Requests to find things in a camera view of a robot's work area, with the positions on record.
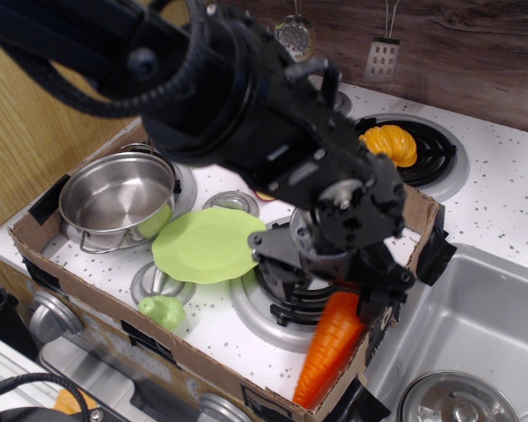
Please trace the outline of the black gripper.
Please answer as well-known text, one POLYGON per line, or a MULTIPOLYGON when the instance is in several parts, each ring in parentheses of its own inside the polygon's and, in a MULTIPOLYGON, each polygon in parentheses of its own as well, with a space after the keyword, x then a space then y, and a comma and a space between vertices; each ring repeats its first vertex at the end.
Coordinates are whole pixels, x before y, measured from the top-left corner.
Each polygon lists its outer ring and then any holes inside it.
POLYGON ((370 325, 414 285, 415 276, 398 265, 384 243, 355 251, 335 246, 311 214, 296 210, 285 223, 252 233, 248 243, 267 290, 289 301, 297 285, 320 279, 359 292, 357 316, 370 325))

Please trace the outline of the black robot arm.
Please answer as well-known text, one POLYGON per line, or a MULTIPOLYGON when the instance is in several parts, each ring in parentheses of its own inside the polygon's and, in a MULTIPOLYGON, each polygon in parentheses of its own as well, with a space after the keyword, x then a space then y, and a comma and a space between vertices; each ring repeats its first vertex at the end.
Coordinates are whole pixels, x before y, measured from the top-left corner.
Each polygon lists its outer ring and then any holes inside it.
POLYGON ((0 48, 64 104, 104 118, 140 116, 167 159, 217 164, 291 204, 288 226, 250 236, 281 299, 316 278, 360 294, 363 321, 404 302, 415 278, 385 240, 405 226, 392 161, 361 144, 335 110, 340 73, 295 62, 232 6, 187 3, 183 26, 152 1, 0 1, 0 48))

